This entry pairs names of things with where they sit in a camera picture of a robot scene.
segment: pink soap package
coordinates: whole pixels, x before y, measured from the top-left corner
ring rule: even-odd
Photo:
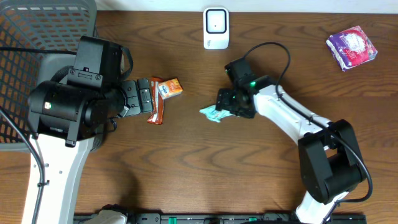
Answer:
[[[326,44],[342,71],[373,60],[377,55],[376,48],[360,26],[331,35]]]

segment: orange package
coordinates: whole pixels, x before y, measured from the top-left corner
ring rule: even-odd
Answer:
[[[178,79],[174,78],[172,80],[160,83],[157,85],[160,95],[162,95],[163,100],[179,95],[182,92],[182,87]]]
[[[150,114],[147,120],[150,124],[162,124],[163,123],[163,98],[159,93],[157,85],[162,83],[163,80],[160,78],[150,79],[150,90],[152,93],[152,104],[154,106],[153,112]]]

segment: white background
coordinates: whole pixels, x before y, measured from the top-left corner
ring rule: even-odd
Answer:
[[[96,0],[99,10],[398,13],[398,0]]]

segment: wooden table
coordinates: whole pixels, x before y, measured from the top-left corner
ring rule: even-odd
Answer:
[[[265,41],[285,44],[292,64],[282,85],[297,101],[355,128],[372,174],[374,193],[339,212],[363,212],[368,223],[398,218],[398,16],[369,14],[231,13],[226,50],[203,48],[200,12],[98,12],[100,36],[130,48],[131,79],[178,77],[182,95],[165,102],[164,124],[148,114],[118,121],[118,130],[88,157],[76,205],[92,213],[106,204],[164,213],[294,210],[305,189],[297,146],[274,123],[226,118],[199,110],[230,87],[224,65]],[[376,59],[342,72],[325,45],[330,34],[360,25],[379,51]],[[249,57],[254,71],[274,78],[285,52],[268,46]],[[0,222],[20,223],[29,155],[0,156]],[[366,183],[350,194],[362,197]]]

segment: basket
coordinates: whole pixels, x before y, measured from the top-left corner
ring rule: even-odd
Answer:
[[[83,35],[97,36],[94,0],[0,0],[0,47],[77,51]],[[0,51],[0,105],[28,135],[27,99],[38,85],[44,54]],[[27,151],[0,119],[0,151]]]

